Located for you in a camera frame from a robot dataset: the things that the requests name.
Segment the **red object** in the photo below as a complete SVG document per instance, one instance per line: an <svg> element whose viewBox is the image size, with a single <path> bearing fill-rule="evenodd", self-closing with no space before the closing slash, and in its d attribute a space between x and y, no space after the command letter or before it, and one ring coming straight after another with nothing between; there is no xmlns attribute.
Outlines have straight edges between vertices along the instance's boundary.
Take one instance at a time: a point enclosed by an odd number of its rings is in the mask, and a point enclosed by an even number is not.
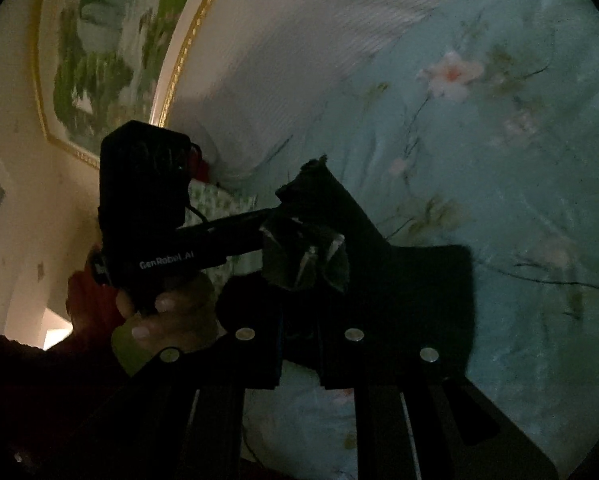
<svg viewBox="0 0 599 480"><path fill-rule="evenodd" d="M188 167L191 170L191 178L199 180L208 184L209 180L209 164L203 158L200 158L200 154L197 150L192 150L191 155L188 159Z"/></svg>
<svg viewBox="0 0 599 480"><path fill-rule="evenodd" d="M110 348L113 330L124 324L115 304L116 297L116 288L96 283L88 263L84 270L75 272L68 279L66 300L73 332L52 347L52 351L84 352Z"/></svg>

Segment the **black camera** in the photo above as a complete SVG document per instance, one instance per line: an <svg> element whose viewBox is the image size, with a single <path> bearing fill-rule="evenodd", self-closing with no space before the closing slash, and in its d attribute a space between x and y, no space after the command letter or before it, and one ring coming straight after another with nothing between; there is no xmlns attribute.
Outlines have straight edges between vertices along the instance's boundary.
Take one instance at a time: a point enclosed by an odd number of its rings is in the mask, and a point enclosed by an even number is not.
<svg viewBox="0 0 599 480"><path fill-rule="evenodd" d="M259 228L269 210L181 228L202 160L188 136L130 121L102 141L100 153L102 251L92 257L94 277L126 290L142 314L155 312L166 280L188 280L227 256L262 248Z"/></svg>

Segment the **framed painting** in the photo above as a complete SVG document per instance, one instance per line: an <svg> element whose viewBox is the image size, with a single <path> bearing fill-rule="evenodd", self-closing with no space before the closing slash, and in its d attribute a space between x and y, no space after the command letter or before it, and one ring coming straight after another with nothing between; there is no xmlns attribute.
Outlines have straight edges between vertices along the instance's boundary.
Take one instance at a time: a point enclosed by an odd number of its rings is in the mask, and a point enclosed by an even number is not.
<svg viewBox="0 0 599 480"><path fill-rule="evenodd" d="M98 168L108 133L132 119L150 120L187 1L39 0L33 71L50 142Z"/></svg>

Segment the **light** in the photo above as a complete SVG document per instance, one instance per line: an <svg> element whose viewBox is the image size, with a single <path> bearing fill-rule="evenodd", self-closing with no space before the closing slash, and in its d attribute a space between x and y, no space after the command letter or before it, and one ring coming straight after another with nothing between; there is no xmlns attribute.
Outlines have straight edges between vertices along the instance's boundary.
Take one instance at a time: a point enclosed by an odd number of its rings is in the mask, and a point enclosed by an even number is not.
<svg viewBox="0 0 599 480"><path fill-rule="evenodd" d="M67 338L71 332L73 332L72 328L51 328L47 330L43 348L48 350L50 347L57 345L57 343Z"/></svg>

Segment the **sleeve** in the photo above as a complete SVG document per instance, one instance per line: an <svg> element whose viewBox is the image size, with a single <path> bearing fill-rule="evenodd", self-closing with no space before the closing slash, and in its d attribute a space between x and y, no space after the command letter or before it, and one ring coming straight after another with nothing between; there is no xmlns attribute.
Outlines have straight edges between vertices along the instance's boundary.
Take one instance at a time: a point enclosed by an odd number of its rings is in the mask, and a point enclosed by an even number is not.
<svg viewBox="0 0 599 480"><path fill-rule="evenodd" d="M110 345L43 351L0 335L0 435L41 463L128 380Z"/></svg>

